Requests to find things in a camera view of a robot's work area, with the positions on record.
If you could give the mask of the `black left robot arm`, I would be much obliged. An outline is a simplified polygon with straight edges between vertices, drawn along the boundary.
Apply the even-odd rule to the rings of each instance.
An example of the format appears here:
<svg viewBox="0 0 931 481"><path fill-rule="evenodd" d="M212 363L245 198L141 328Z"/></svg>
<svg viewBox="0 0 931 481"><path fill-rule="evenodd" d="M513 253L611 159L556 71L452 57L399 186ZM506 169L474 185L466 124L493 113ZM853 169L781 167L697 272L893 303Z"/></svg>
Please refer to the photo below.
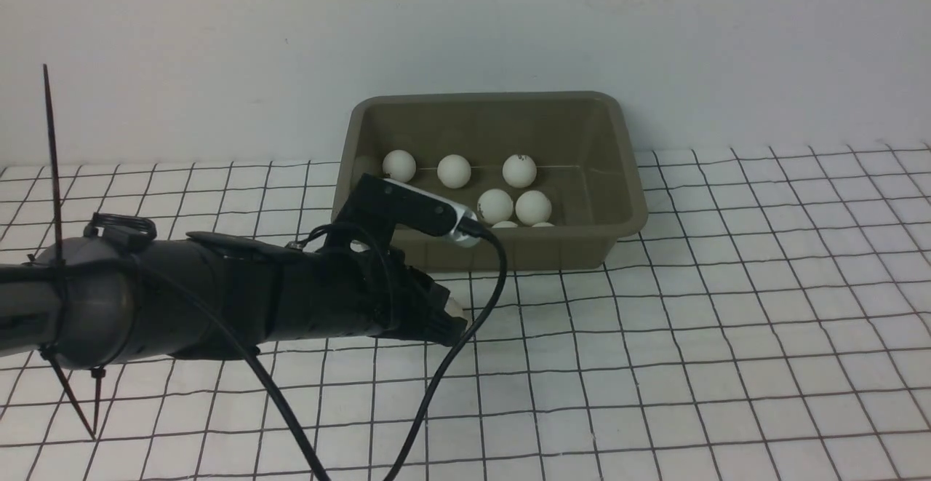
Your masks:
<svg viewBox="0 0 931 481"><path fill-rule="evenodd" d="M205 231L159 240L87 228L2 266L2 355L49 349L89 370L134 359L240 359L279 341L372 336L454 346L468 329L449 290L385 233L324 226L319 249Z"/></svg>

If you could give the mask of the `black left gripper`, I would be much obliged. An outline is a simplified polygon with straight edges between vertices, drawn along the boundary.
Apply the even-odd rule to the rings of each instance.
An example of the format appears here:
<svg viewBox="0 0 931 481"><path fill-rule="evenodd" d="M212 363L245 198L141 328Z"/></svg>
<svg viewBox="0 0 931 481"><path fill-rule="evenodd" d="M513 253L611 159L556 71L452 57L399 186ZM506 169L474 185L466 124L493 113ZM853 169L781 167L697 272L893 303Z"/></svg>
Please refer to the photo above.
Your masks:
<svg viewBox="0 0 931 481"><path fill-rule="evenodd" d="M394 251L324 247L313 253L313 329L455 347L468 320L444 312L451 292Z"/></svg>

